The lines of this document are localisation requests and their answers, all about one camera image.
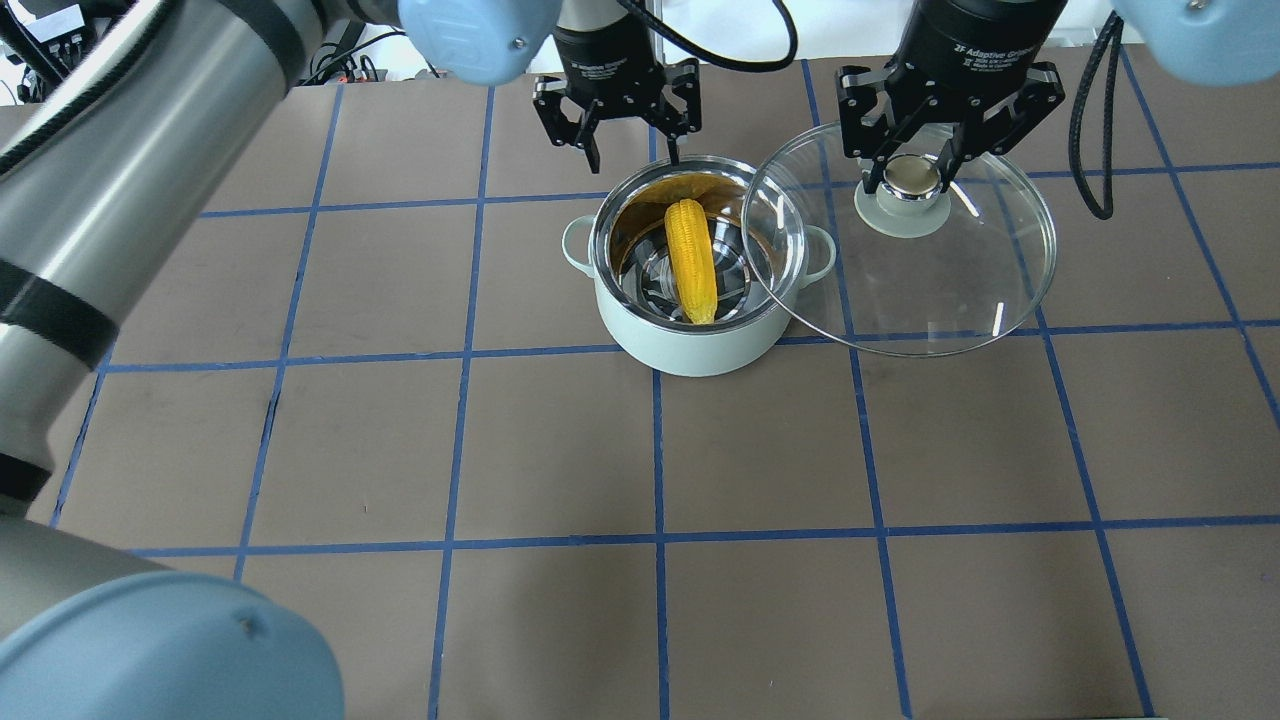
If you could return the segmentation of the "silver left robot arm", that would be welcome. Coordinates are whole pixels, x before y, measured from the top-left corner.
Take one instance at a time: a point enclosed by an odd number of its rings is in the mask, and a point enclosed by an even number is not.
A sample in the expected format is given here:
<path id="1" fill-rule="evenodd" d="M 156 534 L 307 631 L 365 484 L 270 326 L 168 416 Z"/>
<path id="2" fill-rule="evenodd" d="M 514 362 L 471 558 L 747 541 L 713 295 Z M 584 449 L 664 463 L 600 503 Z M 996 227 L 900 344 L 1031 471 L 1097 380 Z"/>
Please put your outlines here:
<path id="1" fill-rule="evenodd" d="M 3 674 L 3 716 L 671 719 L 654 373 L 605 348 L 561 228 L 603 187 L 516 88 L 302 88 L 252 70 L 224 10 L 123 117 L 186 141 L 146 186 L 79 197 L 146 149 L 55 152 L 3 240 L 78 240 L 91 281 L 148 282 L 70 365 L 58 537 L 143 579 L 120 632 Z"/>

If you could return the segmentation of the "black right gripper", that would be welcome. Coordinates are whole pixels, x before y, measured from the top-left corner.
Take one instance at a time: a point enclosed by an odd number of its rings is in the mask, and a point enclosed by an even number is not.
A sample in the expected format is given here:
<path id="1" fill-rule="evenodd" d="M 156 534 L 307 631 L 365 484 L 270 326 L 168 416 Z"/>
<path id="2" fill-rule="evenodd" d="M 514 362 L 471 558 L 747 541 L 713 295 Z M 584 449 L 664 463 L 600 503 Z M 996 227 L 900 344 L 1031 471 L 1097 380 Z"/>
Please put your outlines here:
<path id="1" fill-rule="evenodd" d="M 878 70 L 836 76 L 846 158 L 868 161 L 873 195 L 888 160 L 925 126 L 951 132 L 936 168 L 941 191 L 965 163 L 1016 147 L 1065 99 L 1056 65 L 1038 61 L 1064 1 L 915 1 L 901 41 Z"/>

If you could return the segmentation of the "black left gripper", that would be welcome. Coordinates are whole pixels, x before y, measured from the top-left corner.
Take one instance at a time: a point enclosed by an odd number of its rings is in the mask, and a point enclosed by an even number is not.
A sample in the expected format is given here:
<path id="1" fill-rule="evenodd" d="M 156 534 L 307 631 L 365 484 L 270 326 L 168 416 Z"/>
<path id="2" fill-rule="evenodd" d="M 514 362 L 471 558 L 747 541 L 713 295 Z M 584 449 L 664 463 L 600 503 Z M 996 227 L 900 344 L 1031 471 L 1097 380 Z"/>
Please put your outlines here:
<path id="1" fill-rule="evenodd" d="M 532 106 L 549 141 L 581 151 L 595 176 L 604 120 L 645 120 L 666 140 L 672 167 L 681 138 L 701 128 L 699 63 L 662 63 L 646 10 L 644 1 L 563 1 L 552 38 L 564 76 L 535 83 Z"/>

